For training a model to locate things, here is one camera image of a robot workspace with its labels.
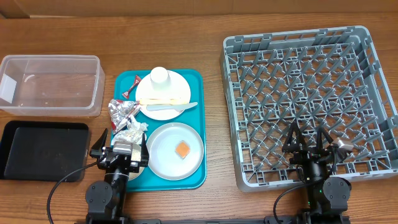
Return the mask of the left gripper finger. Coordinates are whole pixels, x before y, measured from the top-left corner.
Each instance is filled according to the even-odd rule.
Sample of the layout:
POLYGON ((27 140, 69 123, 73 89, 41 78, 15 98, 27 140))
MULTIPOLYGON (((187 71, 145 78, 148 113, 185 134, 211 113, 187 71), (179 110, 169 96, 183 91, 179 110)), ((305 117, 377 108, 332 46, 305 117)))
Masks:
POLYGON ((141 167, 147 167, 149 162, 149 152, 146 145, 146 135, 142 134, 142 142, 141 142, 141 167))
POLYGON ((100 138, 92 145, 91 150, 92 151, 101 151, 106 143, 107 135, 108 135, 108 128, 106 128, 103 131, 100 138))

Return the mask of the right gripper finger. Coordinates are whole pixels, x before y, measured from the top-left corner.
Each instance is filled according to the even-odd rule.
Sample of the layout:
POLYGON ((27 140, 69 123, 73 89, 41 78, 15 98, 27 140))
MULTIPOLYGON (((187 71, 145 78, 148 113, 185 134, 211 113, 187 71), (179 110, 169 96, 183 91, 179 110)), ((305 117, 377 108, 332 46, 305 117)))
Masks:
POLYGON ((321 126, 317 128, 317 138, 316 138, 316 151, 332 151, 330 144, 333 142, 333 138, 328 134, 328 132, 321 126), (323 141, 326 140, 329 145, 323 147, 323 141))
POLYGON ((307 143, 302 135, 298 124, 294 121, 289 128, 282 152, 302 152, 307 151, 307 143))

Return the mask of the white small bowl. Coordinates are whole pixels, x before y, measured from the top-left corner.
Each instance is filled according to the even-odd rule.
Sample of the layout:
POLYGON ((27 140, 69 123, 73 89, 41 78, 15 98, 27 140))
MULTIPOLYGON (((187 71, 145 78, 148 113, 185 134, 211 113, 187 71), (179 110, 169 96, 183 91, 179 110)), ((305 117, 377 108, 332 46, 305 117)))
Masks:
POLYGON ((138 176, 140 176, 142 174, 143 171, 144 171, 144 167, 140 167, 139 168, 139 172, 130 172, 129 173, 129 180, 136 179, 138 176))

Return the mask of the white napkin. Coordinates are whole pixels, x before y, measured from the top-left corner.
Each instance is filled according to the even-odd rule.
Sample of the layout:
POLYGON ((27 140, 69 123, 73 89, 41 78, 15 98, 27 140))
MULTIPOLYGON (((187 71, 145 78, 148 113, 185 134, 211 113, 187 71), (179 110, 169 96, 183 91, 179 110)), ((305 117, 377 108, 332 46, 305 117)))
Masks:
POLYGON ((118 131, 111 140, 113 146, 116 141, 131 142, 134 144, 141 144, 142 135, 147 131, 148 124, 138 122, 135 117, 127 121, 127 125, 123 130, 118 131))

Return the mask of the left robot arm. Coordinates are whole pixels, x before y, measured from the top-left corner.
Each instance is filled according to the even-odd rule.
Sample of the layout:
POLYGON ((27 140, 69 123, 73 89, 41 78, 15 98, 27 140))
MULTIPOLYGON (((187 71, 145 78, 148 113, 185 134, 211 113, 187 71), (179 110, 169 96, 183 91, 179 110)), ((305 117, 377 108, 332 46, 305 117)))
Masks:
POLYGON ((88 204, 86 223, 133 223, 132 218, 123 212, 126 199, 129 174, 138 173, 141 167, 147 167, 149 152, 146 135, 141 137, 141 155, 132 158, 133 143, 116 141, 106 147, 108 131, 93 144, 90 156, 96 159, 95 165, 105 171, 103 180, 96 181, 86 190, 88 204))

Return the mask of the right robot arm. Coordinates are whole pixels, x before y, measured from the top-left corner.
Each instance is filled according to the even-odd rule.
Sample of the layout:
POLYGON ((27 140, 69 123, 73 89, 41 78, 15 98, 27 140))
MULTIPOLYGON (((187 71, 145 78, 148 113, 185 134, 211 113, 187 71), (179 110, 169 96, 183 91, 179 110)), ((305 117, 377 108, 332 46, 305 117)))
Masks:
POLYGON ((353 143, 348 139, 333 139, 323 127, 317 129, 316 145, 309 146, 296 122, 290 125, 282 152, 291 153, 289 162, 297 167, 301 185, 292 187, 278 196, 280 200, 287 193, 305 188, 308 208, 292 217, 279 218, 277 223, 349 223, 343 212, 348 209, 351 183, 342 177, 333 177, 337 164, 343 162, 352 152, 353 143))

